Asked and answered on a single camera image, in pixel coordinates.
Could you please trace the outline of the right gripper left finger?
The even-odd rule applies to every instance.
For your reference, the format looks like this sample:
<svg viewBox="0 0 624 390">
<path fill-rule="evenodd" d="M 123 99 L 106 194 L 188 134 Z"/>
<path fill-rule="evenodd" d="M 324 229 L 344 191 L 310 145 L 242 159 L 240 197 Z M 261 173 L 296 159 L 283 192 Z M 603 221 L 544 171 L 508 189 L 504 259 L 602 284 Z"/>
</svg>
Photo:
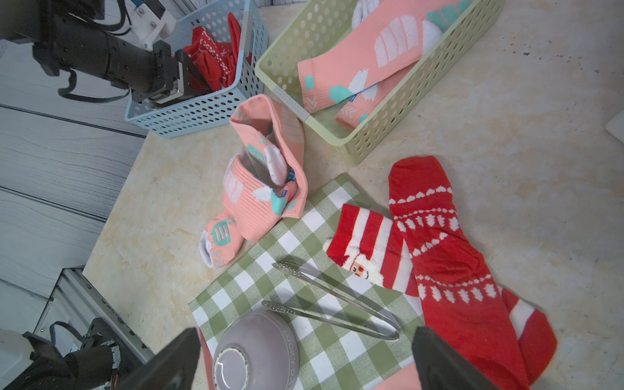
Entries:
<svg viewBox="0 0 624 390">
<path fill-rule="evenodd" d="M 119 389 L 190 390 L 200 353 L 198 330 L 186 328 L 146 365 L 121 380 Z"/>
</svg>

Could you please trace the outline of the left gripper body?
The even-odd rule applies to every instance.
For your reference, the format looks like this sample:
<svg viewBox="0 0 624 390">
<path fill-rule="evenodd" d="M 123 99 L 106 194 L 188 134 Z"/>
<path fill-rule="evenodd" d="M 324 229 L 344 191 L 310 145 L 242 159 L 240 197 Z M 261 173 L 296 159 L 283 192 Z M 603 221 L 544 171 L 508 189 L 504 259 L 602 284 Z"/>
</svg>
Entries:
<svg viewBox="0 0 624 390">
<path fill-rule="evenodd" d="M 133 102 L 149 101 L 150 105 L 165 107 L 185 100 L 211 94 L 214 89 L 184 50 L 172 53 L 164 41 L 154 43 L 130 76 Z"/>
</svg>

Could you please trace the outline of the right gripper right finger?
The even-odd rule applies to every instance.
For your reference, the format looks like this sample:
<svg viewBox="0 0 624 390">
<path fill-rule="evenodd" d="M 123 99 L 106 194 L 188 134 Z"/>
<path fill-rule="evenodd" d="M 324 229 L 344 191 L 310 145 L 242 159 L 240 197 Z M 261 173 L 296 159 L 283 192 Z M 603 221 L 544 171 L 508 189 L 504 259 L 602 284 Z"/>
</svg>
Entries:
<svg viewBox="0 0 624 390">
<path fill-rule="evenodd" d="M 412 343 L 422 389 L 497 390 L 483 373 L 429 327 L 418 327 Z"/>
</svg>

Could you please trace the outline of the red fluffy sock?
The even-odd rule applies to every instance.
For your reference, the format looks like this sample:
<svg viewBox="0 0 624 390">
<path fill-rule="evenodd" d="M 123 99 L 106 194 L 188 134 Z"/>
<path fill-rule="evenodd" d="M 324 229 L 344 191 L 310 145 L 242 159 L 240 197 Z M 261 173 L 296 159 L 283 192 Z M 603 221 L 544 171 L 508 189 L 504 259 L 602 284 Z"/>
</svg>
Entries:
<svg viewBox="0 0 624 390">
<path fill-rule="evenodd" d="M 227 20 L 230 42 L 216 42 L 205 28 L 196 27 L 192 44 L 184 48 L 201 75 L 200 81 L 194 81 L 193 85 L 205 94 L 231 86 L 237 76 L 241 27 L 231 12 Z"/>
</svg>

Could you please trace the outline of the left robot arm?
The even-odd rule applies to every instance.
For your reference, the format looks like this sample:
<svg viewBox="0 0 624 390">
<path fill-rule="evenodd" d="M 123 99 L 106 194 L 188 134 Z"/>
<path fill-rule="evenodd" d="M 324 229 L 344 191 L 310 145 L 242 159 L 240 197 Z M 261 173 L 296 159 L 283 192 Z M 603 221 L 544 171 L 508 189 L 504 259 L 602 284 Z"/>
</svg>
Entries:
<svg viewBox="0 0 624 390">
<path fill-rule="evenodd" d="M 75 94 L 80 72 L 156 107 L 212 92 L 190 56 L 165 42 L 176 25 L 167 8 L 160 1 L 135 5 L 129 11 L 119 1 L 120 21 L 104 24 L 103 1 L 3 1 L 1 38 L 32 44 L 32 56 L 48 76 L 68 72 L 69 85 L 58 95 L 69 100 L 110 101 Z"/>
</svg>

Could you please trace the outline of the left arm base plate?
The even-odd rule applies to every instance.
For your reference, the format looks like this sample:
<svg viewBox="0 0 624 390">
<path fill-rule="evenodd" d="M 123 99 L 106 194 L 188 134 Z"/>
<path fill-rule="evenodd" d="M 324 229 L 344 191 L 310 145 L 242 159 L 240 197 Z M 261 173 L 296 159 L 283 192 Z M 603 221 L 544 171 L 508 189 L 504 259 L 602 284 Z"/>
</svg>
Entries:
<svg viewBox="0 0 624 390">
<path fill-rule="evenodd" d="M 56 328 L 68 331 L 81 347 L 61 354 Z M 50 325 L 50 339 L 31 332 L 1 331 L 2 389 L 116 389 L 146 360 L 103 318 L 81 335 L 69 323 Z"/>
</svg>

